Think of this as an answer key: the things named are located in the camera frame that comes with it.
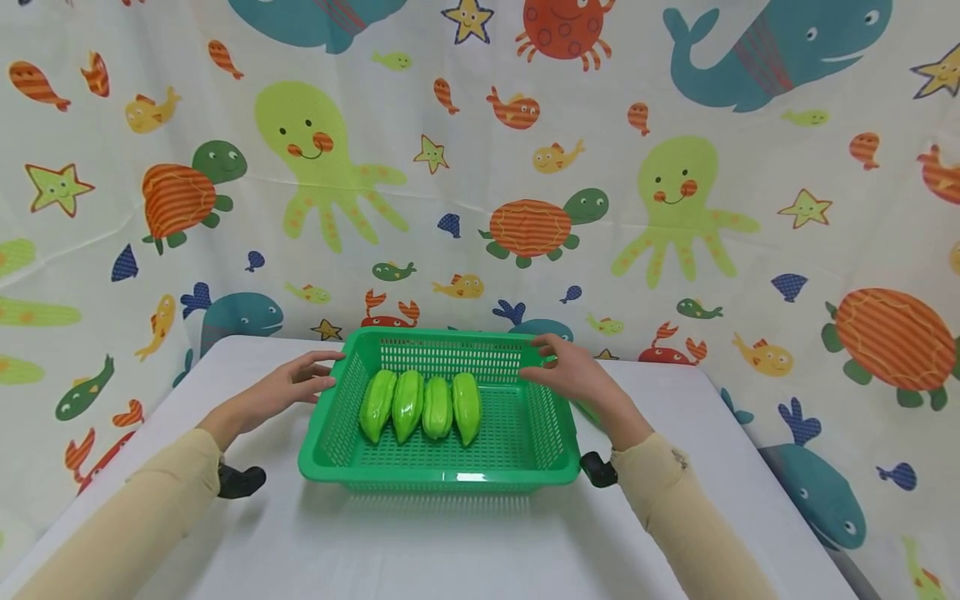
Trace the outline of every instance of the turtle head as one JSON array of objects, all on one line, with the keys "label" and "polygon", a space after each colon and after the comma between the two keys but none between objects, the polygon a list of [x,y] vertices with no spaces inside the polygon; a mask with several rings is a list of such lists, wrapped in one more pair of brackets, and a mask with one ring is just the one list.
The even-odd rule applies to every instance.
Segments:
[{"label": "turtle head", "polygon": [[564,212],[570,215],[571,225],[599,221],[610,209],[610,199],[603,190],[595,187],[582,189],[564,204]]},{"label": "turtle head", "polygon": [[213,139],[193,153],[193,168],[216,185],[242,178],[247,173],[247,159],[233,144]]}]

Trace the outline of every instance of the cartoon turtle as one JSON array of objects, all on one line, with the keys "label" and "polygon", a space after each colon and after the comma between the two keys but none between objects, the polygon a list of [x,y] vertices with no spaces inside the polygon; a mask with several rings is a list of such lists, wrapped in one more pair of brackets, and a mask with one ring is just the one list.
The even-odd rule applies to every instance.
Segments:
[{"label": "cartoon turtle", "polygon": [[564,250],[580,245],[580,238],[570,227],[602,219],[610,208],[610,199],[603,191],[588,187],[574,194],[563,208],[540,200],[517,200],[500,206],[490,218],[490,231],[480,237],[493,240],[487,252],[505,259],[516,254],[520,269],[530,266],[534,256],[546,254],[550,260],[560,258]]},{"label": "cartoon turtle", "polygon": [[930,408],[947,405],[944,383],[960,379],[960,339],[922,301],[885,288],[863,288],[847,294],[836,307],[827,302],[834,323],[820,333],[831,352],[846,349],[851,360],[843,372],[860,385],[877,377],[897,388],[904,408],[924,405],[920,392],[930,395]]},{"label": "cartoon turtle", "polygon": [[170,248],[186,241],[186,229],[203,223],[213,229],[220,215],[233,210],[229,196],[218,196],[213,186],[238,180],[247,173],[247,160],[236,146],[223,140],[201,145],[193,155],[193,168],[180,164],[155,164],[143,174],[144,214],[150,235],[143,238],[163,254],[163,240]]}]

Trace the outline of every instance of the red crab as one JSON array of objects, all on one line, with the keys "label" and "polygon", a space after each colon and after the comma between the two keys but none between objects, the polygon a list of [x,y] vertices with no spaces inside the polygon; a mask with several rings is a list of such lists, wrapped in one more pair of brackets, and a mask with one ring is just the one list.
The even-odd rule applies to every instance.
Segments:
[{"label": "red crab", "polygon": [[553,59],[570,60],[580,57],[584,72],[589,71],[587,56],[593,57],[593,68],[600,68],[600,55],[593,49],[599,45],[607,55],[613,50],[600,39],[604,15],[616,0],[526,0],[523,4],[524,32],[516,37],[522,41],[516,49],[521,56],[527,49],[527,62],[537,51]]},{"label": "red crab", "polygon": [[407,306],[403,302],[397,302],[396,305],[400,308],[400,312],[407,318],[413,321],[412,323],[407,323],[402,320],[400,317],[391,317],[380,316],[372,317],[370,315],[370,309],[379,306],[387,299],[387,294],[383,293],[379,296],[373,295],[373,290],[367,292],[364,300],[367,302],[367,318],[364,319],[361,323],[361,327],[416,327],[417,319],[420,318],[420,307],[417,306],[417,303],[410,300],[410,305]]},{"label": "red crab", "polygon": [[650,344],[650,347],[636,358],[637,361],[641,363],[665,363],[667,365],[690,365],[695,366],[699,365],[700,361],[707,358],[707,342],[701,342],[699,345],[694,344],[693,340],[686,338],[686,349],[690,351],[690,354],[693,355],[695,360],[690,361],[683,353],[674,350],[672,348],[657,348],[657,342],[660,340],[665,340],[667,338],[673,337],[674,333],[677,333],[679,327],[670,327],[670,322],[660,326],[660,329],[657,329],[657,337],[654,338],[654,341]]}]

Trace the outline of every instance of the forearm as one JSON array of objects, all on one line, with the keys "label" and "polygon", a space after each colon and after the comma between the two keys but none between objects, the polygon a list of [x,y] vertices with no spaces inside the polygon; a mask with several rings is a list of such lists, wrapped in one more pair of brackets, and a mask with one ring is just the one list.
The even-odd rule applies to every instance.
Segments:
[{"label": "forearm", "polygon": [[133,598],[203,515],[220,448],[194,429],[161,450],[51,557],[15,600]]},{"label": "forearm", "polygon": [[614,451],[620,487],[690,600],[772,600],[770,582],[700,487],[689,458],[660,434]]}]

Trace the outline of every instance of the fabric backdrop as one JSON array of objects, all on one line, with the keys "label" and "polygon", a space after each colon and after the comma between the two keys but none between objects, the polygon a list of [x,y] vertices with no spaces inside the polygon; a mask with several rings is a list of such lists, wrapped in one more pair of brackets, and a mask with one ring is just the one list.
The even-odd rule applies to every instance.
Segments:
[{"label": "fabric backdrop", "polygon": [[386,324],[696,364],[863,597],[955,592],[958,19],[4,3],[0,577],[217,339]]}]

